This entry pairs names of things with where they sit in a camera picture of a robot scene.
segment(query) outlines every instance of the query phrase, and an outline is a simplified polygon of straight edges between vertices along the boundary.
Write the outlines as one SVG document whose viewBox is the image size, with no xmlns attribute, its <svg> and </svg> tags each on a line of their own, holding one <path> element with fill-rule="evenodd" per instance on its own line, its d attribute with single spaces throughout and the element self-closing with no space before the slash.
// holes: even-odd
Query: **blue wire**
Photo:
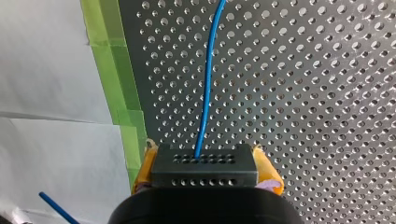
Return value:
<svg viewBox="0 0 396 224">
<path fill-rule="evenodd" d="M 61 217 L 66 219 L 70 224 L 79 224 L 75 219 L 73 219 L 66 211 L 62 209 L 55 201 L 53 201 L 47 194 L 44 192 L 39 192 L 38 195 L 42 198 L 49 206 L 53 208 Z"/>
<path fill-rule="evenodd" d="M 216 30 L 219 27 L 219 20 L 221 12 L 224 9 L 226 0 L 220 0 L 218 8 L 216 8 L 215 16 L 213 17 L 212 26 L 210 27 L 209 39 L 206 48 L 206 65 L 205 65 L 205 92 L 204 92 L 204 105 L 201 117 L 201 125 L 199 128 L 197 142 L 195 144 L 194 157 L 198 159 L 201 155 L 202 144 L 204 142 L 205 130 L 207 124 L 207 115 L 209 114 L 209 100 L 210 100 L 210 87 L 212 76 L 212 52 L 215 45 Z"/>
</svg>

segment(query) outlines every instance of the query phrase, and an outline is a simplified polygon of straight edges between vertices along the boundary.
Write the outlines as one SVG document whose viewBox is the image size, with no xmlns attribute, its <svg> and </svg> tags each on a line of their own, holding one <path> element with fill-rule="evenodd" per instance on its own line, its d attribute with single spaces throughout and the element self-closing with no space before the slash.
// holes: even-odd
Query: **white paper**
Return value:
<svg viewBox="0 0 396 224">
<path fill-rule="evenodd" d="M 0 117 L 111 124 L 79 0 L 0 0 Z"/>
<path fill-rule="evenodd" d="M 65 223 L 40 191 L 82 223 L 107 223 L 130 196 L 120 127 L 113 125 L 2 118 L 0 176 L 0 203 L 13 202 L 39 224 Z"/>
</svg>

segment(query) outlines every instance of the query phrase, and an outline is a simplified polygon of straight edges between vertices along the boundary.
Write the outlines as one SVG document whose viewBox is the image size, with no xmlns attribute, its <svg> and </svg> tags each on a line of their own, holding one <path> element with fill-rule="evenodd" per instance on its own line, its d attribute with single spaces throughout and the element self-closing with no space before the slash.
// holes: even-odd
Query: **perforated metal sheet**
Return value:
<svg viewBox="0 0 396 224">
<path fill-rule="evenodd" d="M 120 0 L 148 136 L 193 147 L 216 0 Z M 305 223 L 396 223 L 396 3 L 229 0 L 205 147 L 262 144 Z"/>
</svg>

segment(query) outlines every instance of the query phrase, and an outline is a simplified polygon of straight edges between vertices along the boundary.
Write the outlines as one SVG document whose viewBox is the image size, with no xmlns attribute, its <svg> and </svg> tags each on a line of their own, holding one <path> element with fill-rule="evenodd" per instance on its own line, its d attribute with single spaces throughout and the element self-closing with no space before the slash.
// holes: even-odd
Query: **green tape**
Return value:
<svg viewBox="0 0 396 224">
<path fill-rule="evenodd" d="M 147 145 L 146 140 L 148 138 L 146 133 L 146 126 L 143 111 L 141 110 L 124 110 L 119 111 L 119 120 L 121 124 L 129 124 L 130 126 L 136 127 L 137 132 L 137 144 L 139 148 L 140 160 L 143 160 L 144 150 Z"/>
<path fill-rule="evenodd" d="M 120 125 L 131 186 L 146 145 L 146 128 L 117 0 L 81 0 L 93 56 L 113 124 Z"/>
<path fill-rule="evenodd" d="M 131 126 L 120 126 L 122 143 L 125 148 L 125 162 L 127 169 L 139 169 L 142 164 L 140 160 L 138 146 L 137 129 Z"/>
</svg>

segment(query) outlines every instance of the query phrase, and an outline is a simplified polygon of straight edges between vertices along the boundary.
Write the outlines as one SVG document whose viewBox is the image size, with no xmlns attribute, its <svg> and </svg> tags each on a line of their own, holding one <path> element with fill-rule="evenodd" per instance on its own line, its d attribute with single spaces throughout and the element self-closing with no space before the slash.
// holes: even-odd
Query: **black round object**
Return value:
<svg viewBox="0 0 396 224">
<path fill-rule="evenodd" d="M 148 189 L 117 207 L 109 224 L 304 224 L 284 198 L 263 189 Z"/>
</svg>

